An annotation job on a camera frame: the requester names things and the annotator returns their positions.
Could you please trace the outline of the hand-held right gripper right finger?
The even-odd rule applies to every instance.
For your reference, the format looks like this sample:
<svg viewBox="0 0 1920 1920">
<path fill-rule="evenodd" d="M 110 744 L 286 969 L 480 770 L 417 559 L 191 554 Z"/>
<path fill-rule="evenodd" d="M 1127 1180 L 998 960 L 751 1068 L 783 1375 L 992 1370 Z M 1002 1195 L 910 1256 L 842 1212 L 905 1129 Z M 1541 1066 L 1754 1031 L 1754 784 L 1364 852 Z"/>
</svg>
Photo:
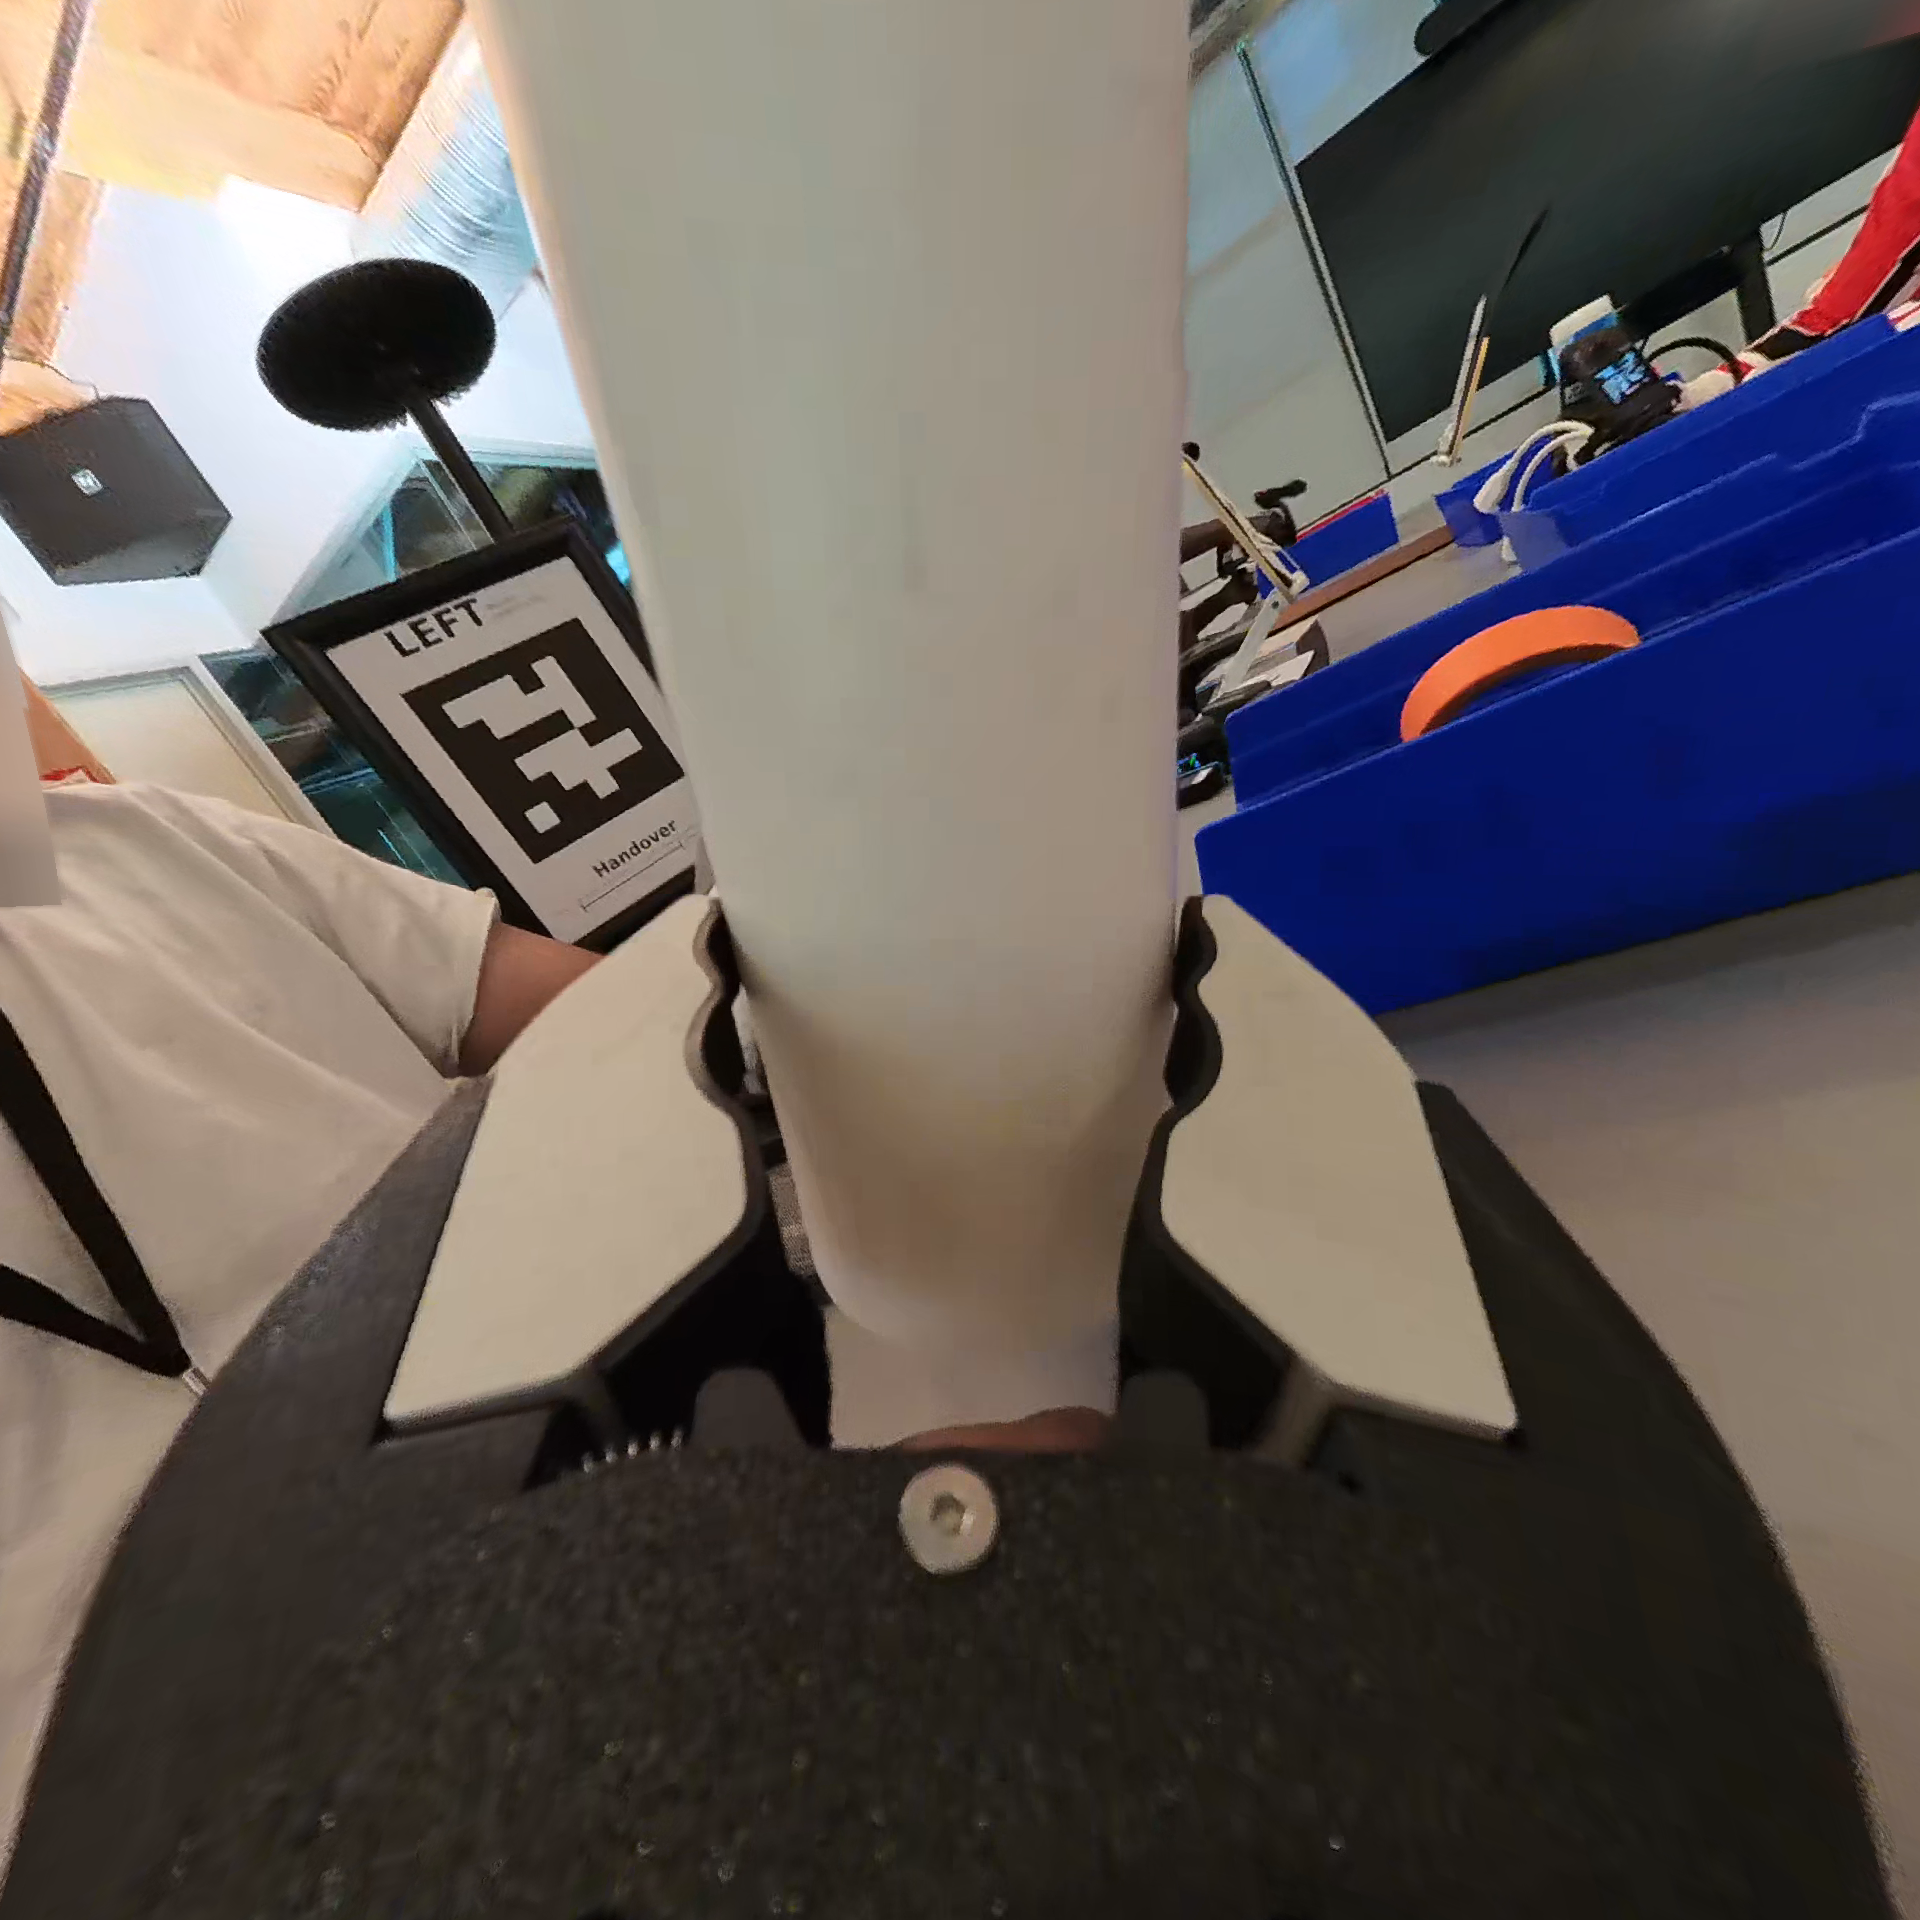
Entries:
<svg viewBox="0 0 1920 1920">
<path fill-rule="evenodd" d="M 1321 1446 L 1519 1416 L 1418 1083 L 1225 897 L 1183 903 L 1167 1107 L 1124 1235 L 1124 1442 Z"/>
</svg>

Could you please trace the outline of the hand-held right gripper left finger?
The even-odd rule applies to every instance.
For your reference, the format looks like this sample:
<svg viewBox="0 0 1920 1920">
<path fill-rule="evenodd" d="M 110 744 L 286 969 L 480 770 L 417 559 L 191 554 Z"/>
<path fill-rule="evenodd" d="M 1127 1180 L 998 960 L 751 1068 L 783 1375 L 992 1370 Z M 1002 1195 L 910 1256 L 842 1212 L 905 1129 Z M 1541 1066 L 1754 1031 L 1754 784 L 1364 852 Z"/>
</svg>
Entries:
<svg viewBox="0 0 1920 1920">
<path fill-rule="evenodd" d="M 572 1409 L 591 1433 L 689 1433 L 744 1364 L 776 1235 L 737 1098 L 718 900 L 688 897 L 591 966 L 490 1070 L 383 1420 L 430 1433 Z"/>
</svg>

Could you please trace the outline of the blue plastic bin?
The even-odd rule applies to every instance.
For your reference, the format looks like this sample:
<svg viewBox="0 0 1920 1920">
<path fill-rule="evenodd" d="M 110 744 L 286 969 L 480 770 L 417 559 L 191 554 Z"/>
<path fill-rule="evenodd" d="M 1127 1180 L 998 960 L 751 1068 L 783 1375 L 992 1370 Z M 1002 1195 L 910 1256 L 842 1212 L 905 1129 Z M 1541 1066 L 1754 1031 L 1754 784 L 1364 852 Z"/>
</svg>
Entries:
<svg viewBox="0 0 1920 1920">
<path fill-rule="evenodd" d="M 1370 1015 L 1914 873 L 1914 536 L 1249 801 L 1225 897 Z"/>
</svg>

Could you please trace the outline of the orange tape roll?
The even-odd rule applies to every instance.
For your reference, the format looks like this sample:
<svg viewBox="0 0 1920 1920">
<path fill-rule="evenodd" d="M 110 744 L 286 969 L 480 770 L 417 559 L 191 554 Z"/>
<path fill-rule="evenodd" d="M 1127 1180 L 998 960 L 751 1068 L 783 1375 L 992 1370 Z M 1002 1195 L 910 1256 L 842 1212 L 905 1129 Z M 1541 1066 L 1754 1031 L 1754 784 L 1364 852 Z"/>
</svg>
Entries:
<svg viewBox="0 0 1920 1920">
<path fill-rule="evenodd" d="M 1636 625 L 1607 608 L 1556 606 L 1505 618 L 1447 649 L 1413 682 L 1398 711 L 1398 744 L 1423 739 L 1525 682 L 1636 647 Z"/>
</svg>

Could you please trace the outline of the person's left forearm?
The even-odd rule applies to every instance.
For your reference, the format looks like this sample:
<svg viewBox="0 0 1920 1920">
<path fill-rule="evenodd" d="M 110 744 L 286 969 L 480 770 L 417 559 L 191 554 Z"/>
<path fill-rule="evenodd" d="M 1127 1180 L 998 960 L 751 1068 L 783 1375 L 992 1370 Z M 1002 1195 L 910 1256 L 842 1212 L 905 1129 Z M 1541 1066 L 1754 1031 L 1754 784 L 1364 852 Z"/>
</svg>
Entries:
<svg viewBox="0 0 1920 1920">
<path fill-rule="evenodd" d="M 453 1070 L 464 1080 L 489 1074 L 542 1010 L 598 960 L 594 951 L 496 921 L 484 939 Z"/>
</svg>

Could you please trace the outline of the person's light clothing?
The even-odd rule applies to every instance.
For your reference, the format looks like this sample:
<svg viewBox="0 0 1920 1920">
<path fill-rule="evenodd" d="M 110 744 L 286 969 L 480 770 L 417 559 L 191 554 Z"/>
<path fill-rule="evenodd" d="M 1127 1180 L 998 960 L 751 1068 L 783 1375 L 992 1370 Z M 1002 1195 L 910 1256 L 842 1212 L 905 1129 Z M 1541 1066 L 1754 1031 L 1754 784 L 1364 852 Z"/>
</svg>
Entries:
<svg viewBox="0 0 1920 1920">
<path fill-rule="evenodd" d="M 458 1068 L 496 906 L 144 784 L 45 793 L 64 899 L 7 911 L 4 1017 L 216 1375 Z M 186 1391 L 1 1331 L 1 1848 L 66 1652 Z"/>
</svg>

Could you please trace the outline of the framed marker sign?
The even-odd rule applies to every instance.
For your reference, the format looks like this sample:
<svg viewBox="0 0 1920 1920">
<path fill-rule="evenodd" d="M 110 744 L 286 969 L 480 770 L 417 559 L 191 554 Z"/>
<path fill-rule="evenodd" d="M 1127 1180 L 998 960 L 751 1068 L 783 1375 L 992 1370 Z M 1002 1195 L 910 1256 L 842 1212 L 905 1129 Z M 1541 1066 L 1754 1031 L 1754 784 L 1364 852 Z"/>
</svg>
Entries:
<svg viewBox="0 0 1920 1920">
<path fill-rule="evenodd" d="M 574 520 L 262 640 L 503 921 L 607 954 L 706 887 L 640 611 Z"/>
</svg>

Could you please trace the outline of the black metal stand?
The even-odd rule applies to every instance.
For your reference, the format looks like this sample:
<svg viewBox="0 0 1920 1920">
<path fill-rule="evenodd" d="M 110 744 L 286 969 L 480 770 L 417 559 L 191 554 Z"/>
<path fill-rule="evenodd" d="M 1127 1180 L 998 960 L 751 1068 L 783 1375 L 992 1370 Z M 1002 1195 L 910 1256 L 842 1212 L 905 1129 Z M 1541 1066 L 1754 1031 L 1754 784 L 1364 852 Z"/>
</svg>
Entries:
<svg viewBox="0 0 1920 1920">
<path fill-rule="evenodd" d="M 1196 442 L 1181 443 L 1181 465 L 1186 483 L 1209 507 L 1209 518 L 1181 528 L 1181 564 L 1210 559 L 1217 576 L 1240 579 L 1260 598 L 1303 599 L 1309 582 L 1292 559 L 1297 539 L 1292 503 L 1304 495 L 1304 483 L 1260 489 L 1253 507 L 1242 511 L 1202 466 Z"/>
</svg>

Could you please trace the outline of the small blue bin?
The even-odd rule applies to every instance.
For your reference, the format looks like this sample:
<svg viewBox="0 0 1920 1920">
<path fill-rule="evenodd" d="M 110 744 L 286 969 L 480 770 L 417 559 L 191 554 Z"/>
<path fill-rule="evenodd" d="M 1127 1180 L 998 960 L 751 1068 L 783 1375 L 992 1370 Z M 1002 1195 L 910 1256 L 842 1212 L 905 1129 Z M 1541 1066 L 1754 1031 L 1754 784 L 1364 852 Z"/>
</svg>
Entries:
<svg viewBox="0 0 1920 1920">
<path fill-rule="evenodd" d="M 1784 362 L 1754 391 L 1730 391 L 1564 476 L 1522 487 L 1530 449 L 1437 495 L 1457 547 L 1513 547 L 1535 570 L 1632 521 L 1680 515 L 1714 538 L 1727 526 L 1829 495 L 1917 456 L 1914 303 Z"/>
</svg>

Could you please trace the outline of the large black screen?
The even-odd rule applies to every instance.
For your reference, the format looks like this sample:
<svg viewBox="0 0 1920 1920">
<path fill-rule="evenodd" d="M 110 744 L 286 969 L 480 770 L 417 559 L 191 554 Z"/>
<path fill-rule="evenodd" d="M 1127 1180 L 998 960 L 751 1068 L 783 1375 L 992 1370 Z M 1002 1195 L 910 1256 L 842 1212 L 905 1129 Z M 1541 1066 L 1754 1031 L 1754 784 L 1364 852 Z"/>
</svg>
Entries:
<svg viewBox="0 0 1920 1920">
<path fill-rule="evenodd" d="M 1902 145 L 1914 6 L 1487 7 L 1297 161 L 1382 438 L 1594 297 L 1645 300 Z"/>
</svg>

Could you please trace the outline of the red white snack packet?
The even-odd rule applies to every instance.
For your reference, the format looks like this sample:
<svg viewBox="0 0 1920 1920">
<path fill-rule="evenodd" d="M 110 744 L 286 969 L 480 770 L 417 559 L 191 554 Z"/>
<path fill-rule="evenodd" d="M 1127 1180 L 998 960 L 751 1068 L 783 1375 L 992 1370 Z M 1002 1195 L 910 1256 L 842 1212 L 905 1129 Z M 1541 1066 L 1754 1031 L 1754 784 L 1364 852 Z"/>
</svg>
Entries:
<svg viewBox="0 0 1920 1920">
<path fill-rule="evenodd" d="M 1844 330 L 1882 318 L 1914 300 L 1917 283 L 1917 121 L 1908 123 L 1902 148 L 1880 176 L 1862 223 L 1826 278 L 1808 291 L 1786 321 L 1697 375 L 1680 390 L 1680 409 L 1730 393 L 1748 378 L 1773 370 L 1798 353 L 1823 346 Z"/>
</svg>

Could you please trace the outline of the small white bracket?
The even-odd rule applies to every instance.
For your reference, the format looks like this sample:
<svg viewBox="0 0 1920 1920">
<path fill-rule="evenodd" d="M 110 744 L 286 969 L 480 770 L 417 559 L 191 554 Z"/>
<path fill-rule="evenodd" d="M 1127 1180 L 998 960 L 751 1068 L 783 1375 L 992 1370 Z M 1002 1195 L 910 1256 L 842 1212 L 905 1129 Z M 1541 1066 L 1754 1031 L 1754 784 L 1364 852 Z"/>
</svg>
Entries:
<svg viewBox="0 0 1920 1920">
<path fill-rule="evenodd" d="M 1222 631 L 1209 640 L 1207 631 L 1228 612 L 1239 612 L 1240 608 L 1260 608 L 1270 594 L 1260 598 L 1256 591 L 1242 584 L 1240 579 L 1217 576 L 1213 572 L 1213 584 L 1209 588 L 1188 591 L 1183 586 L 1181 598 L 1183 602 L 1180 608 L 1177 706 L 1180 718 L 1186 724 L 1198 713 L 1196 691 L 1199 680 L 1213 665 L 1221 665 L 1231 651 L 1231 647 L 1239 646 L 1231 634 Z"/>
</svg>

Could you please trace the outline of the black wall speaker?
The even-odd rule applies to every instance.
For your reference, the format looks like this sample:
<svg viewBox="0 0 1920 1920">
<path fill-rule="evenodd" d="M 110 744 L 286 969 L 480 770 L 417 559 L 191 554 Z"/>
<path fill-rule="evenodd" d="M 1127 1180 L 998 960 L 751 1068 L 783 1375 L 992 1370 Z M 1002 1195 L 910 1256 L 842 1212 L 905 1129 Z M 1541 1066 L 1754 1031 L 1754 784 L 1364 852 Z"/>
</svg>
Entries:
<svg viewBox="0 0 1920 1920">
<path fill-rule="evenodd" d="M 232 520 L 156 408 L 117 395 L 1 438 L 1 515 L 58 588 L 196 579 Z"/>
</svg>

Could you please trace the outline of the silver air duct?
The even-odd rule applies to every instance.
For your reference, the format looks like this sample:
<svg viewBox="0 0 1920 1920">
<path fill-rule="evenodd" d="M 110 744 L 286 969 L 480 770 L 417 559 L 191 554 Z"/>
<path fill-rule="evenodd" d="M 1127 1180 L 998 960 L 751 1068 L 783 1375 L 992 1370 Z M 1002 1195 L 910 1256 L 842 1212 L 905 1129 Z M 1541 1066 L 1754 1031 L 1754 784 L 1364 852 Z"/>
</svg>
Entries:
<svg viewBox="0 0 1920 1920">
<path fill-rule="evenodd" d="M 448 40 L 352 230 L 352 259 L 465 278 L 503 321 L 540 274 L 506 134 L 471 19 Z"/>
</svg>

